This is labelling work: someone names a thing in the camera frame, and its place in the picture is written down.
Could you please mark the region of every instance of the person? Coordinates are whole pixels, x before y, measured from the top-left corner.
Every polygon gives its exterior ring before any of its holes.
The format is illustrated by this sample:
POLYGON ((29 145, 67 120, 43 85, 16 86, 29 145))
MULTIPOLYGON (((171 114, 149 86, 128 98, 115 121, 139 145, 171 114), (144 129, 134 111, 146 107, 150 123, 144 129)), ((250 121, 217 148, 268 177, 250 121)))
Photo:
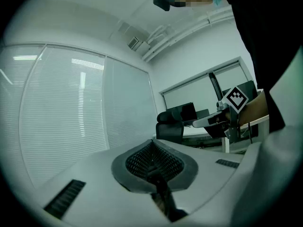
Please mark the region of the person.
MULTIPOLYGON (((169 11, 222 0, 158 0, 154 4, 169 11)), ((227 0, 232 6, 237 29, 251 55, 258 88, 263 92, 240 112, 239 125, 270 116, 270 132, 284 127, 283 118, 270 95, 302 42, 300 0, 227 0)))

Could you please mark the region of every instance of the black monitor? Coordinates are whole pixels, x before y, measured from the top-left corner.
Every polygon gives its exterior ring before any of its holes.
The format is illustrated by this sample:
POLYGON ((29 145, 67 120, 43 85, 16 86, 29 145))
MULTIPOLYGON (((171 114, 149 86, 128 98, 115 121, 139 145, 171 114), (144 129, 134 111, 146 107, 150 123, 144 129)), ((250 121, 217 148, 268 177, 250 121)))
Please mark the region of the black monitor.
POLYGON ((166 111, 172 111, 174 109, 177 109, 182 121, 190 121, 190 120, 196 120, 197 119, 197 114, 195 111, 195 106, 193 103, 188 103, 188 104, 184 104, 184 105, 180 105, 177 107, 173 107, 170 109, 167 109, 166 111))

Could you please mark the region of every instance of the vent grille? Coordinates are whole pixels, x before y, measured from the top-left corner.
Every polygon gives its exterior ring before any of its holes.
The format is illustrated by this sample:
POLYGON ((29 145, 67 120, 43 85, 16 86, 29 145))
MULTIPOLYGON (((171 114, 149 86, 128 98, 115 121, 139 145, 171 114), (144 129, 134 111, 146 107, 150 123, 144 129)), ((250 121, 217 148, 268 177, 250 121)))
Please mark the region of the vent grille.
POLYGON ((136 37, 134 37, 128 44, 128 47, 133 49, 138 42, 139 42, 139 40, 136 37))
POLYGON ((86 183, 72 180, 45 208, 49 214, 61 219, 86 183))
POLYGON ((181 159, 155 144, 150 144, 131 155, 126 160, 126 168, 130 173, 146 180, 152 162, 167 182, 184 169, 184 163, 181 159))
POLYGON ((223 165, 223 166, 229 166, 232 168, 238 168, 238 166, 240 165, 240 163, 227 161, 227 160, 223 160, 223 159, 217 160, 216 163, 223 165))

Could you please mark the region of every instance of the cable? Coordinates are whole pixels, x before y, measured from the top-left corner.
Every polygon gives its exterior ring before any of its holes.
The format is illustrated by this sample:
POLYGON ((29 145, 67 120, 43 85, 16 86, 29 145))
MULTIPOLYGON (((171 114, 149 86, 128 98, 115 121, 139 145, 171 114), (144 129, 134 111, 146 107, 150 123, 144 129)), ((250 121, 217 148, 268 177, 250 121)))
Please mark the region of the cable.
POLYGON ((248 123, 248 132, 249 132, 249 135, 250 135, 250 143, 252 144, 252 139, 251 139, 251 134, 250 134, 250 123, 248 123))

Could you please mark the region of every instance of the ceiling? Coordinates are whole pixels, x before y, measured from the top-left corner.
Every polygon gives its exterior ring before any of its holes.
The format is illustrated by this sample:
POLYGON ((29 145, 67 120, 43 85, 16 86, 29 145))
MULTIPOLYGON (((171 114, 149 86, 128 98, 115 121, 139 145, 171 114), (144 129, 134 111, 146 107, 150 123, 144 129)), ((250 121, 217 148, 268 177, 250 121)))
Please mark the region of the ceiling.
POLYGON ((204 5, 196 8, 174 8, 171 7, 169 12, 165 12, 153 5, 152 0, 59 0, 68 1, 75 4, 98 9, 118 18, 115 30, 118 30, 123 22, 130 24, 146 35, 151 34, 161 25, 171 25, 172 28, 178 29, 184 23, 194 20, 199 16, 213 11, 218 7, 213 4, 204 5))

